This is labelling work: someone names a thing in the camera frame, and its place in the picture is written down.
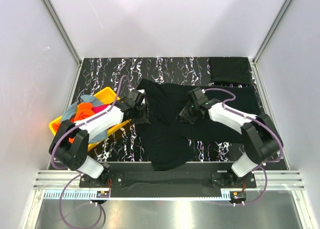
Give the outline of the black t-shirt with blue logo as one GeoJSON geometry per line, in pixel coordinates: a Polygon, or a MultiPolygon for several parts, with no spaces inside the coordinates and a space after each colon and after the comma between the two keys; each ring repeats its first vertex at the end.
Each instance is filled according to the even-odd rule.
{"type": "Polygon", "coordinates": [[[209,118],[197,118],[194,124],[180,121],[178,115],[195,86],[142,79],[137,88],[145,91],[149,123],[137,124],[135,130],[156,171],[170,170],[186,162],[216,161],[218,144],[243,144],[242,135],[209,118]]]}

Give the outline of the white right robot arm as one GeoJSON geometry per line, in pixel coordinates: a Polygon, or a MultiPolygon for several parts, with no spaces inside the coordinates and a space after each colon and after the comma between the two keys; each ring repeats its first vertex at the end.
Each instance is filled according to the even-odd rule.
{"type": "Polygon", "coordinates": [[[243,138],[244,153],[214,182],[220,186],[239,187],[244,183],[249,173],[255,171],[276,153],[283,153],[282,139],[269,115],[262,113],[254,115],[227,105],[236,99],[236,95],[226,89],[230,95],[223,101],[208,99],[207,89],[197,87],[187,93],[188,103],[178,117],[186,123],[193,124],[199,117],[223,124],[236,131],[243,138]]]}

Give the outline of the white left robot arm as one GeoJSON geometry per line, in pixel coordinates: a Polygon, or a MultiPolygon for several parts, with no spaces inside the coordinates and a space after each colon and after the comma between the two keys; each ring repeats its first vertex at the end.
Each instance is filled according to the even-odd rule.
{"type": "Polygon", "coordinates": [[[81,174],[97,187],[108,182],[108,167],[88,155],[89,142],[102,132],[125,121],[148,124],[148,102],[144,89],[132,89],[128,96],[116,100],[104,110],[80,120],[61,122],[49,148],[51,158],[81,174]]]}

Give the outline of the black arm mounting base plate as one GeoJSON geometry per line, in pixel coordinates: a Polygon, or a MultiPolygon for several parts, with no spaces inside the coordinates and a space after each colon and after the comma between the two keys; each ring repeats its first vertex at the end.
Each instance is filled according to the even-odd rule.
{"type": "Polygon", "coordinates": [[[80,178],[81,188],[103,188],[111,182],[112,188],[140,185],[196,185],[214,189],[255,189],[257,187],[252,173],[237,182],[230,182],[226,172],[211,171],[120,171],[107,174],[107,182],[100,184],[87,175],[80,178]]]}

